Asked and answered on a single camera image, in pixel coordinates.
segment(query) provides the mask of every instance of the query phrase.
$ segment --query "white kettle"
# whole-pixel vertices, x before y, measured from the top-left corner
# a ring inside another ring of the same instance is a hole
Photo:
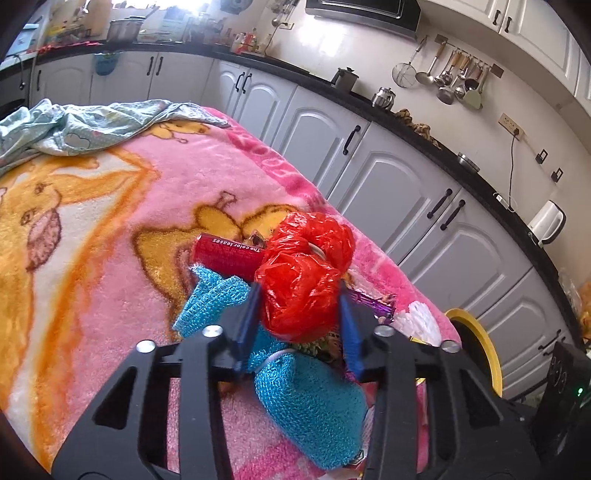
[[[533,239],[540,247],[556,240],[566,223],[566,214],[552,200],[548,200],[528,225]]]

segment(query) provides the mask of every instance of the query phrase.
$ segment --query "blue mesh cloth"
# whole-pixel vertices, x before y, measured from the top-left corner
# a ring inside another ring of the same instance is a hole
[[[214,324],[225,307],[244,302],[249,291],[237,277],[224,280],[199,265],[193,271],[199,283],[173,325],[184,338]],[[259,326],[248,371],[287,347]],[[320,360],[285,353],[255,374],[255,390],[285,436],[320,468],[346,465],[361,449],[363,391]]]

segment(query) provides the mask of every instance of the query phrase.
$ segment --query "tied red plastic bag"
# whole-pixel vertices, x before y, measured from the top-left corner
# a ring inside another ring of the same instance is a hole
[[[325,260],[314,253],[314,246]],[[289,213],[267,242],[263,264],[255,273],[264,292],[265,328],[279,340],[294,343],[312,342],[333,330],[339,280],[354,250],[347,225],[324,213]]]

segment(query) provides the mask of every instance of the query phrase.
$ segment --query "blue basket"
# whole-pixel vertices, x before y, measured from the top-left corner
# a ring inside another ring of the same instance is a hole
[[[95,72],[101,77],[113,73],[117,62],[119,61],[119,55],[121,52],[116,53],[95,53]]]

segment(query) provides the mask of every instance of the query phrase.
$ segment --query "range hood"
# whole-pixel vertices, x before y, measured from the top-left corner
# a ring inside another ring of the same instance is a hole
[[[306,13],[417,38],[417,0],[306,0]]]

